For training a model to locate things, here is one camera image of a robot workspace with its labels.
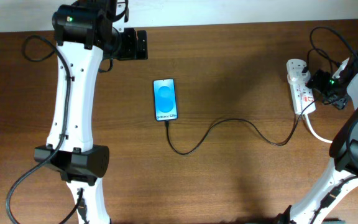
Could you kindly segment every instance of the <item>wooden table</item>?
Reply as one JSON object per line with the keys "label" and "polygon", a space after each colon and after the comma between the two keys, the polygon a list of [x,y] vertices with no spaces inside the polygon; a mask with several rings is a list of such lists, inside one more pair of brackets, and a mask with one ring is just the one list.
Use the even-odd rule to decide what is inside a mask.
{"label": "wooden table", "polygon": [[[110,148],[104,199],[116,223],[219,223],[275,217],[305,196],[328,164],[329,145],[304,124],[283,147],[267,144],[246,124],[216,128],[191,156],[173,153],[156,122],[152,81],[174,78],[179,119],[172,141],[187,150],[217,118],[245,118],[273,141],[294,119],[286,62],[306,58],[309,31],[331,26],[358,49],[358,20],[147,28],[149,59],[116,62],[99,74],[93,108],[95,144]],[[13,182],[36,163],[52,123],[57,60],[30,63],[21,43],[33,33],[0,34],[0,223]],[[52,40],[52,32],[39,32]],[[349,52],[326,31],[316,45],[342,61]],[[50,51],[30,44],[30,54]],[[328,69],[313,54],[311,69]],[[313,127],[332,139],[352,113],[317,103]],[[12,209],[22,223],[57,223],[73,206],[57,173],[46,168],[16,190]],[[358,189],[329,217],[358,223]],[[69,223],[77,223],[73,217]]]}

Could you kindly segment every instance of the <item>smartphone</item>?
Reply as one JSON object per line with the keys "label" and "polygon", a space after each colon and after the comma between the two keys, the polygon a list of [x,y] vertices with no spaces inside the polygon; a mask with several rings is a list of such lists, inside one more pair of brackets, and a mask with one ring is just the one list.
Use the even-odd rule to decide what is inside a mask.
{"label": "smartphone", "polygon": [[177,99],[173,79],[154,80],[155,119],[168,121],[178,119]]}

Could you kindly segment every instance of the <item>power strip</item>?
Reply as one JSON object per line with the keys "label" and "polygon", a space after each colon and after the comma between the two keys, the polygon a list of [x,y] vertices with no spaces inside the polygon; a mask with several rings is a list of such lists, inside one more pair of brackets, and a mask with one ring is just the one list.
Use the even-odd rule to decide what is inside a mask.
{"label": "power strip", "polygon": [[303,114],[309,114],[316,110],[314,104],[313,92],[306,87],[306,83],[310,79],[310,72],[302,73],[302,70],[307,66],[305,61],[300,59],[291,59],[287,62],[287,80],[291,88],[291,96],[293,103],[293,110],[295,114],[301,112],[310,105]]}

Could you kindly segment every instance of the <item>blue circle on screen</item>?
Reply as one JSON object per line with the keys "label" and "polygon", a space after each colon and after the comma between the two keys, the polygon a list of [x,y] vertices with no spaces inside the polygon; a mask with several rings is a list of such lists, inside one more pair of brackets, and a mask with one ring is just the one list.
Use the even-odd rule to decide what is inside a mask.
{"label": "blue circle on screen", "polygon": [[171,89],[167,86],[162,86],[158,89],[157,107],[163,113],[168,113],[173,109],[173,102],[169,99]]}

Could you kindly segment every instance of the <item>white cord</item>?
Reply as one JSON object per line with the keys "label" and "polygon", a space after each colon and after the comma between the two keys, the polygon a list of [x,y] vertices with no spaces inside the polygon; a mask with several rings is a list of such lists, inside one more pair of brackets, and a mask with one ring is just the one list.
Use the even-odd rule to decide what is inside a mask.
{"label": "white cord", "polygon": [[309,116],[307,114],[304,114],[303,115],[305,117],[305,121],[306,121],[306,124],[308,125],[308,128],[310,130],[310,132],[317,138],[319,139],[320,141],[323,141],[323,142],[326,142],[326,143],[333,143],[332,141],[330,140],[327,140],[325,138],[322,138],[320,137],[318,134],[315,133],[315,131],[313,130],[313,128],[311,127],[311,124],[310,124],[310,120],[309,120]]}

